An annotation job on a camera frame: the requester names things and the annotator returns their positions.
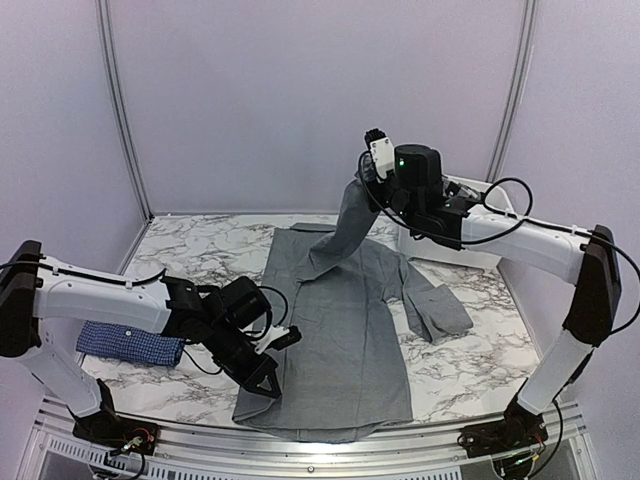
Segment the grey long sleeve shirt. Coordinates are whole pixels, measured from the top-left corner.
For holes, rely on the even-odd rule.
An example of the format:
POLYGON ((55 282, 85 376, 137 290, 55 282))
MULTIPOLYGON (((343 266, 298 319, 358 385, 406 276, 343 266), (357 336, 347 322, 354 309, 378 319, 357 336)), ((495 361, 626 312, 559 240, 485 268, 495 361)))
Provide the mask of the grey long sleeve shirt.
POLYGON ((462 335, 473 323, 448 287, 368 238, 375 220, 353 181, 335 225, 274 232, 263 281, 285 295, 288 306, 276 314, 301 338, 275 354, 281 396, 240 391, 235 423, 295 441, 346 443, 412 420, 389 302, 403 303, 410 330, 427 342, 462 335))

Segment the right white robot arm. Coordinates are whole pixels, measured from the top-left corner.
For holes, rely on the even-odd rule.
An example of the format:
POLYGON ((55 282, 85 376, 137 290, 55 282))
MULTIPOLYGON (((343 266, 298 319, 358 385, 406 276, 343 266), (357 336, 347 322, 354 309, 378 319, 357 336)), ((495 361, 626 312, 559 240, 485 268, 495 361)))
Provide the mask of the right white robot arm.
POLYGON ((551 405, 614 332, 621 279, 611 232, 603 226, 545 223, 528 212, 493 207, 487 192, 447 185, 438 151, 424 145, 395 146, 387 137, 366 145, 358 177, 372 211, 384 213, 415 239, 521 262, 574 287, 560 334, 496 425, 496 440, 515 448, 533 433, 533 416, 551 405))

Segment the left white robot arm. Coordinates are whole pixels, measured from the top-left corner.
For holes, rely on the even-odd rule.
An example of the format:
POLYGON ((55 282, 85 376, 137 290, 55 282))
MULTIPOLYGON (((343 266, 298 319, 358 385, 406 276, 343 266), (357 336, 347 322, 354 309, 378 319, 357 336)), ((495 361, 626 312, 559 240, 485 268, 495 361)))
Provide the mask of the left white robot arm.
POLYGON ((204 346, 249 393, 277 399, 281 389, 269 345, 284 335, 272 307, 247 277, 224 287, 197 285, 165 271, 135 279, 71 266, 26 241, 1 267, 1 355, 27 369, 106 445, 125 438, 97 379, 39 331, 50 318, 133 327, 204 346))

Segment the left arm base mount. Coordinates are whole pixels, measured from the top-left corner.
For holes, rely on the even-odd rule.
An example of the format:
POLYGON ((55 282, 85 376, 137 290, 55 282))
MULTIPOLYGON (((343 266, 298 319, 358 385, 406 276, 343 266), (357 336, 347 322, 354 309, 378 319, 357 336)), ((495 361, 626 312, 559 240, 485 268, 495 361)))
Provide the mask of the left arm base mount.
POLYGON ((156 448, 159 426, 156 423, 118 415, 109 388, 100 379, 96 382, 100 400, 98 411, 86 416, 78 416, 70 411, 75 422, 73 435, 119 452, 124 452, 127 444, 139 438, 141 444, 131 445, 130 450, 152 455, 156 448))

